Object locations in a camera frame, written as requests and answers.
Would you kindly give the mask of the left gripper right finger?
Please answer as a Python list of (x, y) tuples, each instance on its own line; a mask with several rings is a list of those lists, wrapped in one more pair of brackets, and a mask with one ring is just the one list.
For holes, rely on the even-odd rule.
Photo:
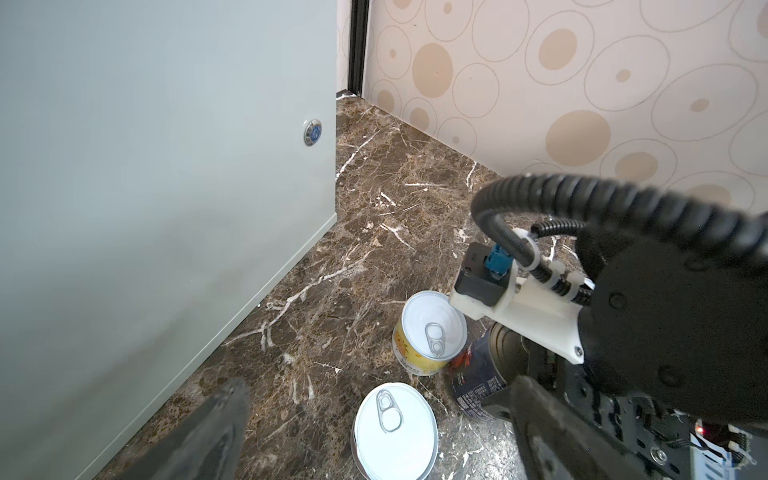
[(621, 455), (567, 406), (530, 377), (520, 376), (509, 389), (518, 450), (529, 479), (545, 477), (533, 439), (549, 446), (574, 479), (644, 479)]

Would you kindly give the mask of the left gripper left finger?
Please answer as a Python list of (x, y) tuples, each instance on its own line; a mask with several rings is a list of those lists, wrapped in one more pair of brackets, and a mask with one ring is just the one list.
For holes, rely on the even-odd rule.
[(233, 378), (119, 477), (233, 479), (249, 417), (248, 387)]

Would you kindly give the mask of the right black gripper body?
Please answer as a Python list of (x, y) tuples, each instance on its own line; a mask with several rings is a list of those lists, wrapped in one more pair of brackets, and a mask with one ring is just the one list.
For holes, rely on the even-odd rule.
[[(524, 340), (529, 353), (525, 375), (567, 406), (602, 436), (644, 479), (764, 479), (767, 434), (717, 424), (667, 408), (648, 396), (611, 393), (583, 366), (574, 366)], [(486, 397), (482, 407), (513, 427), (509, 389)], [(574, 479), (548, 445), (533, 439), (544, 464), (543, 479)]]

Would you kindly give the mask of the dark blue tin can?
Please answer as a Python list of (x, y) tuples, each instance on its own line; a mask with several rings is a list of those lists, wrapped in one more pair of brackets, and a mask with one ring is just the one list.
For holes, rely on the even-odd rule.
[(493, 323), (449, 363), (452, 397), (470, 418), (491, 420), (482, 401), (525, 375), (529, 353), (523, 338)]

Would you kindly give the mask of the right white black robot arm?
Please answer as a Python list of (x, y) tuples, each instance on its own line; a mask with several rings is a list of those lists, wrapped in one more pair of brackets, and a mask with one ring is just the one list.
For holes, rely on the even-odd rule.
[(568, 220), (594, 281), (577, 357), (521, 334), (512, 383), (484, 403), (512, 423), (531, 479), (763, 479), (767, 278)]

